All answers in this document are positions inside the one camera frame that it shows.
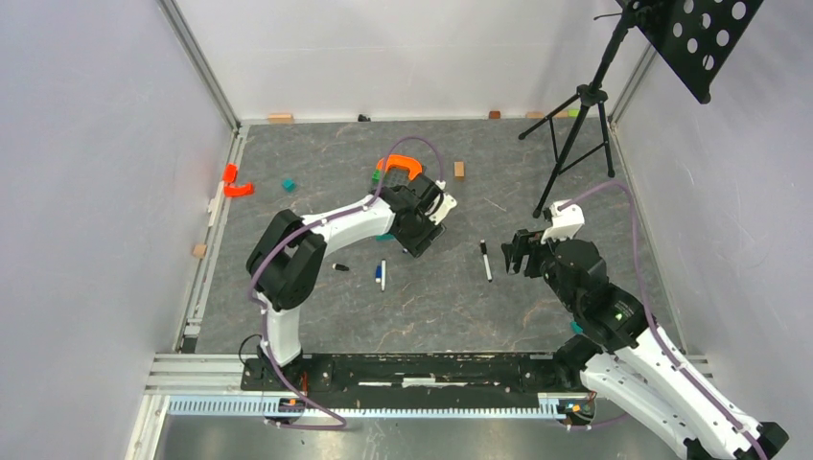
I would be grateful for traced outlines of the white pen black tip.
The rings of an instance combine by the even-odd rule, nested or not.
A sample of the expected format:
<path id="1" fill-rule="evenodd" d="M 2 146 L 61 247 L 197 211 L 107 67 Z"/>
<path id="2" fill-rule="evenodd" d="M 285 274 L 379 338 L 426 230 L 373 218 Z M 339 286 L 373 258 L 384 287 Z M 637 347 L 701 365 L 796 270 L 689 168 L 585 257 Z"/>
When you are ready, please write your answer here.
<path id="1" fill-rule="evenodd" d="M 480 249 L 481 258 L 482 258 L 482 261 L 483 261 L 486 280 L 489 283 L 492 283 L 493 282 L 493 273 L 492 273 L 490 260 L 489 260 L 489 255 L 488 255 L 488 246 L 487 246 L 487 242 L 486 242 L 485 239 L 481 239 L 479 241 L 479 249 Z"/>

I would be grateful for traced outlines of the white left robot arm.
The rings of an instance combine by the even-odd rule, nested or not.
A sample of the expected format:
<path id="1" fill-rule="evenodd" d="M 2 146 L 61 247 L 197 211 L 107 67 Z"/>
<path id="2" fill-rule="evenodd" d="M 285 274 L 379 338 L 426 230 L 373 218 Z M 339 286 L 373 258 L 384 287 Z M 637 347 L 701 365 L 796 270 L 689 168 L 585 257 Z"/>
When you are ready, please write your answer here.
<path id="1" fill-rule="evenodd" d="M 278 390 L 301 378 L 301 307 L 312 295 L 327 257 L 357 242 L 392 236 L 418 258 L 445 230 L 457 205 L 444 182 L 417 174 L 406 185 L 379 186 L 363 198 L 320 214 L 278 212 L 250 252 L 248 297 L 260 307 L 264 376 Z"/>

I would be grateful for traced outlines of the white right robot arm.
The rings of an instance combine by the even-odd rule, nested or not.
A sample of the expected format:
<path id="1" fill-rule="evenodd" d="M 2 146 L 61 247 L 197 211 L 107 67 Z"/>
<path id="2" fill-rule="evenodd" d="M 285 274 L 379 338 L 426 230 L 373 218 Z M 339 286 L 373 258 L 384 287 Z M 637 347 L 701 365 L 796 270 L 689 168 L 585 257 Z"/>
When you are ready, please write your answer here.
<path id="1" fill-rule="evenodd" d="M 773 459 L 790 439 L 723 396 L 641 301 L 613 284 L 594 243 L 520 230 L 500 247 L 506 270 L 541 278 L 580 333 L 561 346 L 553 376 L 617 405 L 681 459 Z"/>

